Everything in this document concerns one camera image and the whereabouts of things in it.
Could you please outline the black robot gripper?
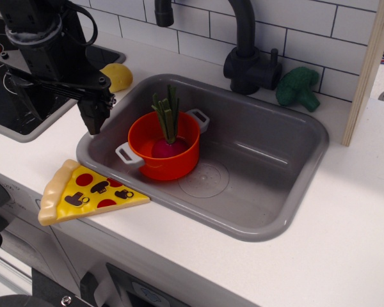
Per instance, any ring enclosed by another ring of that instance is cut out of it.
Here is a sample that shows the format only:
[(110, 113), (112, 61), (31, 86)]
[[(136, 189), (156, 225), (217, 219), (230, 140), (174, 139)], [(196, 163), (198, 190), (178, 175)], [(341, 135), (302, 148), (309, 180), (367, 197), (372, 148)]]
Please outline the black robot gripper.
[(17, 94), (39, 119), (53, 108), (50, 97), (77, 100), (90, 135), (97, 135), (115, 102), (109, 78), (86, 57), (90, 46), (79, 19), (5, 19), (5, 33), (15, 50), (0, 57)]

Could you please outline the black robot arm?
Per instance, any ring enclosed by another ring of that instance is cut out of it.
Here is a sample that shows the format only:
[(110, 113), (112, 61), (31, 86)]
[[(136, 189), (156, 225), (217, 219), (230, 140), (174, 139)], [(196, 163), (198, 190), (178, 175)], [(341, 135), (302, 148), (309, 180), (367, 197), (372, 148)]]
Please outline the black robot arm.
[(52, 109), (51, 95), (77, 101), (91, 135), (100, 129), (115, 103), (110, 79), (86, 57), (97, 39), (87, 40), (79, 14), (92, 16), (71, 1), (0, 1), (5, 33), (15, 50), (0, 55), (24, 105), (43, 120)]

